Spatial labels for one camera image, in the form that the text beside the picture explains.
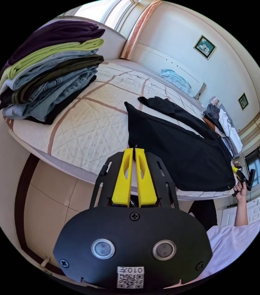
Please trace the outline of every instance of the qr code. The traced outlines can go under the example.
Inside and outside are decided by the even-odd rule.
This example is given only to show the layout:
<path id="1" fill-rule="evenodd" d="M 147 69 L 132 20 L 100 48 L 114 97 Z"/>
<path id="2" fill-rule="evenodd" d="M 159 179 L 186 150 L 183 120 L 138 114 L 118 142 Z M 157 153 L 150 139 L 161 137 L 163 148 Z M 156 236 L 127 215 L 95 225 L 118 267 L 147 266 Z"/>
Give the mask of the qr code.
<path id="1" fill-rule="evenodd" d="M 142 289 L 144 274 L 118 274 L 118 288 Z"/>

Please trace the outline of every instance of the white shirt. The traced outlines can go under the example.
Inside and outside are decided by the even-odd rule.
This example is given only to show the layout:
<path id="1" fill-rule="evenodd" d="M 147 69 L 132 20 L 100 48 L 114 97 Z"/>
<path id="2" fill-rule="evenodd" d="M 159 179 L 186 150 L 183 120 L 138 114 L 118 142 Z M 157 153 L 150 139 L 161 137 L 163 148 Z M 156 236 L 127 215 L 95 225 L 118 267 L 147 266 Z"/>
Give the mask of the white shirt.
<path id="1" fill-rule="evenodd" d="M 193 281 L 208 277 L 238 259 L 260 231 L 260 220 L 243 226 L 213 226 L 207 231 L 213 256 L 202 273 Z M 181 283 L 168 288 L 182 286 Z"/>
<path id="2" fill-rule="evenodd" d="M 231 126 L 226 112 L 224 112 L 222 109 L 219 113 L 219 123 L 222 126 L 225 135 L 229 137 L 232 143 L 235 145 L 237 153 L 240 153 L 243 147 L 241 139 L 236 129 Z"/>

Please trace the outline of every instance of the folded clothes stack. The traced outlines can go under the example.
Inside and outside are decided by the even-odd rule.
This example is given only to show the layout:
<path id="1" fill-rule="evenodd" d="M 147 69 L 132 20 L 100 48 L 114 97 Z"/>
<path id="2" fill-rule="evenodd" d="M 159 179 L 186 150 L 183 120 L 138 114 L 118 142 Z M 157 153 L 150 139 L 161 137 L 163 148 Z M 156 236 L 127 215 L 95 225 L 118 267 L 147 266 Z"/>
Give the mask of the folded clothes stack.
<path id="1" fill-rule="evenodd" d="M 0 72 L 2 114 L 52 124 L 96 79 L 104 32 L 82 20 L 57 20 L 35 31 Z"/>
<path id="2" fill-rule="evenodd" d="M 208 124 L 211 122 L 214 124 L 215 132 L 221 136 L 221 139 L 231 157 L 235 159 L 239 156 L 243 144 L 240 137 L 232 123 L 230 117 L 228 117 L 226 111 L 222 107 L 219 109 L 215 105 L 209 104 L 204 110 L 204 121 Z"/>

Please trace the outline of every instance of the purple folded cloth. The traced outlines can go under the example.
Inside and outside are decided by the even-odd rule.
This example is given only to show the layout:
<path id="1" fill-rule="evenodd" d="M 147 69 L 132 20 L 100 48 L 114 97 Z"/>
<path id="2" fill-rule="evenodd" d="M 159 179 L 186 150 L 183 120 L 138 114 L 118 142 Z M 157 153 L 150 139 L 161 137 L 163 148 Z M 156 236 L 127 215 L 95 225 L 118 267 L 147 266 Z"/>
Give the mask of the purple folded cloth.
<path id="1" fill-rule="evenodd" d="M 17 48 L 0 72 L 0 80 L 6 68 L 44 47 L 68 43 L 84 42 L 100 38 L 105 29 L 99 29 L 97 24 L 82 20 L 59 20 L 50 23 L 33 32 L 27 40 Z"/>

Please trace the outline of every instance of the hand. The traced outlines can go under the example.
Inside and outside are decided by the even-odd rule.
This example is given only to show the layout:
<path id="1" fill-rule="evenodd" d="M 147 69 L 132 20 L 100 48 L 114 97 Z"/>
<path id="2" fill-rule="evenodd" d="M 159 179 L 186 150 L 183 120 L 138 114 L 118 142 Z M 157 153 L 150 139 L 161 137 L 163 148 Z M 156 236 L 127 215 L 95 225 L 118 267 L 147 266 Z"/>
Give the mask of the hand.
<path id="1" fill-rule="evenodd" d="M 238 193 L 235 196 L 238 201 L 243 199 L 246 200 L 247 186 L 245 182 L 241 183 L 239 181 L 238 184 L 234 187 L 234 191 L 238 191 Z"/>

